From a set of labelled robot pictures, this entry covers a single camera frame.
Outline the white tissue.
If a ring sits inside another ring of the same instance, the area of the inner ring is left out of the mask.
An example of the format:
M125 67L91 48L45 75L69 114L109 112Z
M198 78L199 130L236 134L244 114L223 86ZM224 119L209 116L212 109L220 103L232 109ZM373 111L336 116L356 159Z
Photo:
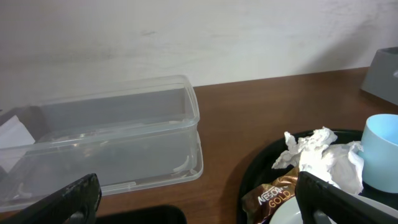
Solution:
M363 187L364 159L359 141L337 144L338 136L330 129L316 129L310 136L295 138L284 133L287 150L272 165L273 169L285 169L289 165L309 172L340 190L358 195Z

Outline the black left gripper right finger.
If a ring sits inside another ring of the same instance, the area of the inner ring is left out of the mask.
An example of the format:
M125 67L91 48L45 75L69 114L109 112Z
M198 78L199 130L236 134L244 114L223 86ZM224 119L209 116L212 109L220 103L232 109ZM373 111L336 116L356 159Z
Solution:
M300 172L295 196L304 224L397 224L387 214L308 172Z

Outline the light blue cup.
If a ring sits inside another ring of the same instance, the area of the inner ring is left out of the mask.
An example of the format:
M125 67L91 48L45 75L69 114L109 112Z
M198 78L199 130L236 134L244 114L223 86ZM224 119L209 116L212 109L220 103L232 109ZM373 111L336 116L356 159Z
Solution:
M375 114L366 120L361 138L363 181L371 187L397 193L397 115Z

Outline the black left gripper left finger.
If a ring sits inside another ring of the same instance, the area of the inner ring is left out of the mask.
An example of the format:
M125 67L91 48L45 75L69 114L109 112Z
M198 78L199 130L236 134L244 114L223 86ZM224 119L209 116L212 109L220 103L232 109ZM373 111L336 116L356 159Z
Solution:
M101 196L97 175L87 174L1 223L95 223Z

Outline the brown Nescafe Gold sachet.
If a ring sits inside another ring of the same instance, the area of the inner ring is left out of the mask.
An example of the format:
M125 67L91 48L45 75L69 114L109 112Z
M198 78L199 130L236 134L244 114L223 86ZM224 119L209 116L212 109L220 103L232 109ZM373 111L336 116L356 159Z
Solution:
M276 210L295 196L299 168L295 167L268 184L252 189L241 199L247 224L269 223Z

